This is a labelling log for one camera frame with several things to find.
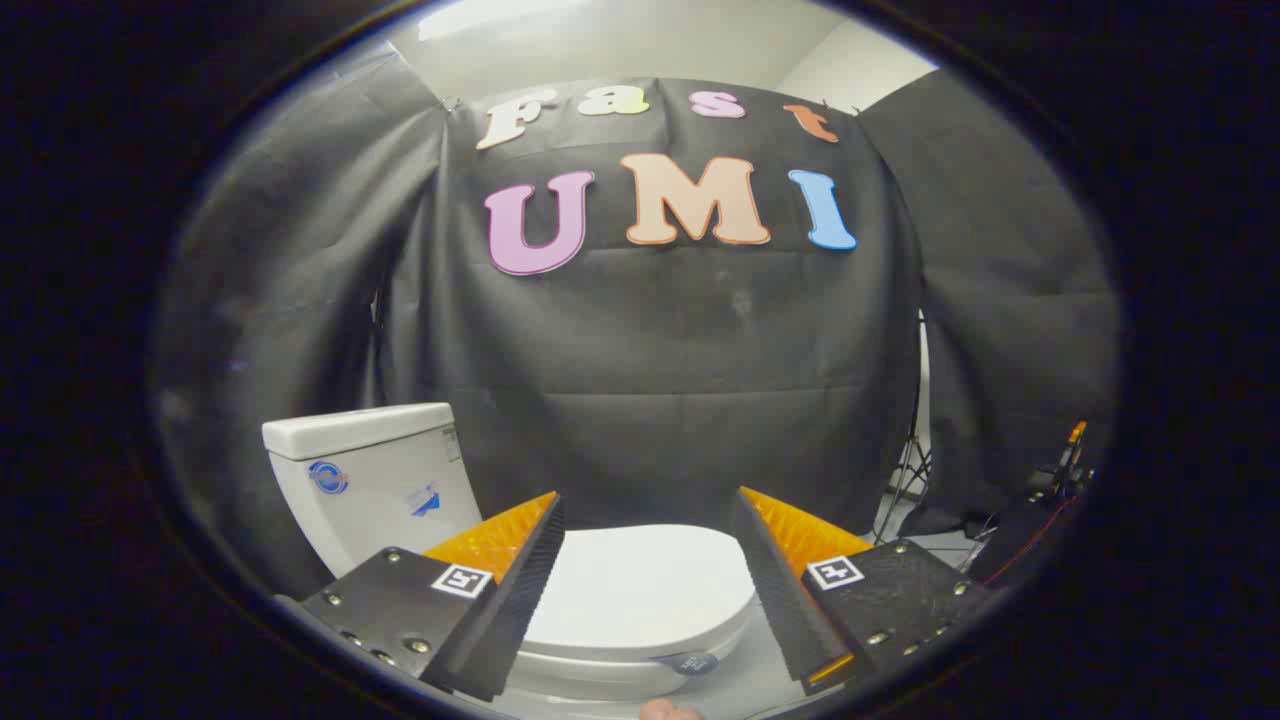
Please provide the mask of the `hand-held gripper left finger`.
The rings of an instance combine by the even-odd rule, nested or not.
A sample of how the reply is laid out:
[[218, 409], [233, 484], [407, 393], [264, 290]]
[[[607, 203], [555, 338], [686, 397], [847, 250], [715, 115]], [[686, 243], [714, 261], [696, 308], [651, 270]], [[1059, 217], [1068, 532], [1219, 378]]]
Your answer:
[[506, 689], [564, 542], [548, 492], [428, 551], [387, 546], [301, 601], [300, 619], [393, 673], [490, 701]]

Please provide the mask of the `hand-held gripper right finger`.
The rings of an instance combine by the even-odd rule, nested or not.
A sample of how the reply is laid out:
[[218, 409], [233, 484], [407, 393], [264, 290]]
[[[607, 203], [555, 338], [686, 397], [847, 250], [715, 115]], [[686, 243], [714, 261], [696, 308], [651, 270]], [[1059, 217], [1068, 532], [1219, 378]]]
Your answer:
[[730, 516], [785, 666], [808, 694], [915, 661], [993, 598], [913, 541], [873, 546], [746, 486]]

